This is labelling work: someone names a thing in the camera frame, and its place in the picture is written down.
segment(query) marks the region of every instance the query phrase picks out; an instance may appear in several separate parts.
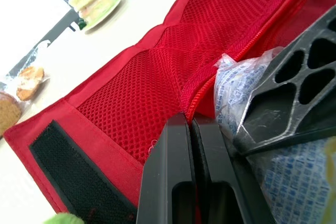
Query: whole grain bread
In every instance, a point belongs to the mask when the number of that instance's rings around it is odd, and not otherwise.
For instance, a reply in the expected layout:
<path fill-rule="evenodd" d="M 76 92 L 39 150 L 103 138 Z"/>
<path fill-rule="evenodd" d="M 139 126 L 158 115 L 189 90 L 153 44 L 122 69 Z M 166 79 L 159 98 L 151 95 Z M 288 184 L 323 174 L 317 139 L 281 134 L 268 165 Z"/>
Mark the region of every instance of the whole grain bread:
<path fill-rule="evenodd" d="M 9 94 L 0 92 L 0 137 L 20 119 L 21 109 Z"/>

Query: bread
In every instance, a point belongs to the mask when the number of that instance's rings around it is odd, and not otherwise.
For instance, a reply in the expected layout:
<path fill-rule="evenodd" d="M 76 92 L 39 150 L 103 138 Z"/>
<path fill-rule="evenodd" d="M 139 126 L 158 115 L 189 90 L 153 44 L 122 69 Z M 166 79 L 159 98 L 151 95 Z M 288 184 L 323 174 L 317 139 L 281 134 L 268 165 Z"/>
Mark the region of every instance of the bread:
<path fill-rule="evenodd" d="M 21 109 L 9 94 L 0 92 L 0 137 L 4 132 L 17 123 L 21 116 Z"/>
<path fill-rule="evenodd" d="M 29 67 L 24 69 L 18 77 L 20 84 L 16 90 L 16 95 L 21 101 L 28 101 L 38 89 L 44 77 L 44 71 L 43 68 Z"/>

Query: hexagonal cutout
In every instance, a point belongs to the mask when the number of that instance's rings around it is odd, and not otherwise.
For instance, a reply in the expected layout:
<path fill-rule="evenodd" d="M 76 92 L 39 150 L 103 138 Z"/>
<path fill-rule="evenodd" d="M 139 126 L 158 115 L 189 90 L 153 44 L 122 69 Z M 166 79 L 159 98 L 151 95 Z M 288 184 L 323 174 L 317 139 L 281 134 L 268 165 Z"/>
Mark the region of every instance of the hexagonal cutout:
<path fill-rule="evenodd" d="M 316 39 L 310 47 L 308 67 L 320 68 L 333 61 L 336 61 L 336 44 L 324 38 Z"/>
<path fill-rule="evenodd" d="M 301 85 L 299 102 L 301 104 L 310 103 L 334 76 L 335 72 L 332 69 L 324 69 L 308 75 Z"/>
<path fill-rule="evenodd" d="M 328 29 L 332 30 L 332 31 L 336 31 L 336 18 L 329 23 Z"/>
<path fill-rule="evenodd" d="M 295 51 L 283 67 L 275 75 L 275 81 L 281 83 L 288 81 L 298 74 L 301 69 L 305 53 L 301 50 Z"/>

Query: black velcro strap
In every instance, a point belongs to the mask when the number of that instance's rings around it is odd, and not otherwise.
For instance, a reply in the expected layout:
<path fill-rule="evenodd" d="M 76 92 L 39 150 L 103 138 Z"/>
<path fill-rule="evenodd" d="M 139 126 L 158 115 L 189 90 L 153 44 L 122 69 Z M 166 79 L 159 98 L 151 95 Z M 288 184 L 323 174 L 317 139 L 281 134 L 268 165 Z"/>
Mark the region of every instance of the black velcro strap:
<path fill-rule="evenodd" d="M 52 121 L 30 146 L 68 210 L 86 223 L 135 223 L 136 208 Z"/>

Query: black plastic tool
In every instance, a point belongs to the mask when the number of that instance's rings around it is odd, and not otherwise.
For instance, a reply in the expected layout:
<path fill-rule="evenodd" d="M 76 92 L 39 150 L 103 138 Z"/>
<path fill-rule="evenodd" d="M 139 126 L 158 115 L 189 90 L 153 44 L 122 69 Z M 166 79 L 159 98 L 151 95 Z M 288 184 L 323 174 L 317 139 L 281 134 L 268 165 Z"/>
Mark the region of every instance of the black plastic tool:
<path fill-rule="evenodd" d="M 195 223 L 196 189 L 189 128 L 183 114 L 166 123 L 143 168 L 137 223 Z"/>
<path fill-rule="evenodd" d="M 336 7 L 269 65 L 234 138 L 242 155 L 336 135 Z"/>
<path fill-rule="evenodd" d="M 218 124 L 198 115 L 189 134 L 178 114 L 144 166 L 137 224 L 195 223 L 196 195 L 203 224 L 275 223 L 245 158 L 229 157 Z"/>

